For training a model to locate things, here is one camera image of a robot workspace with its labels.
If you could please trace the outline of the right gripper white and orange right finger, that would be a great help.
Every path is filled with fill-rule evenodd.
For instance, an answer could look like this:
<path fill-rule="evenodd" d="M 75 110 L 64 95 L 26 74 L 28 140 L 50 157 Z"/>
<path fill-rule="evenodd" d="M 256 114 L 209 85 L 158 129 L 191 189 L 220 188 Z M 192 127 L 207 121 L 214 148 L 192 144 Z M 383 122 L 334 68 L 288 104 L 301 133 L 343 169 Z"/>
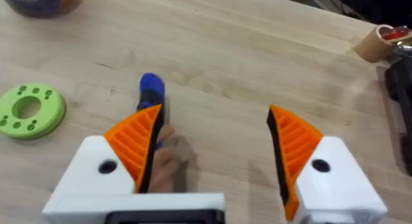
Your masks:
<path fill-rule="evenodd" d="M 267 125 L 287 223 L 382 221 L 388 209 L 341 138 L 275 105 Z"/>

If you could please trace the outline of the right gripper white and orange left finger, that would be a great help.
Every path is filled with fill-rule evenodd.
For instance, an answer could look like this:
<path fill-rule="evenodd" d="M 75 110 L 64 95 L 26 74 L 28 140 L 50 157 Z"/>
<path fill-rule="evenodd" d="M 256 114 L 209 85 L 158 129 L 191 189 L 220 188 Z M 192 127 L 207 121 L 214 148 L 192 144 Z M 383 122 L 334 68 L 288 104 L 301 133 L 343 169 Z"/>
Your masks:
<path fill-rule="evenodd" d="M 86 137 L 57 185 L 60 195 L 146 193 L 162 105 L 141 109 L 103 135 Z"/>

